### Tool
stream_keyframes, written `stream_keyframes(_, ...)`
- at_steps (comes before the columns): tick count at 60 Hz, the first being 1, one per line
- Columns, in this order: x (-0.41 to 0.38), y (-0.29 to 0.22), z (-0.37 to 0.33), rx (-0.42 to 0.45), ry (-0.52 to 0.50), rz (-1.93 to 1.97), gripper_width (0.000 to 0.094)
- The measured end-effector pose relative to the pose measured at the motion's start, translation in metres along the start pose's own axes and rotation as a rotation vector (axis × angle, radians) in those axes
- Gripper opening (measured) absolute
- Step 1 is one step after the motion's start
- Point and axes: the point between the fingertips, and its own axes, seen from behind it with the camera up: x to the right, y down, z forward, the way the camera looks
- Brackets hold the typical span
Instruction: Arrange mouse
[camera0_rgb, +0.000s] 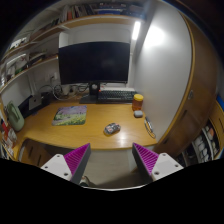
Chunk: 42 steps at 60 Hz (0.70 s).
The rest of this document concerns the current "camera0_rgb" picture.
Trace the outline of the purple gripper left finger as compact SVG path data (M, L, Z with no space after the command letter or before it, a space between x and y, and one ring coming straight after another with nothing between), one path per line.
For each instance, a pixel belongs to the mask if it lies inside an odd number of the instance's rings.
M56 154L42 166L42 169L74 184L79 184L90 154L91 146L85 144L66 155Z

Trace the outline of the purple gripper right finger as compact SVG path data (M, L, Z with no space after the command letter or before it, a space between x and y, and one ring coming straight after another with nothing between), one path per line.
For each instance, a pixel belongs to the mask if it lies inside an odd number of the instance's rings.
M156 181L182 169L182 166L167 153L157 154L137 143L132 145L132 154L143 179Z

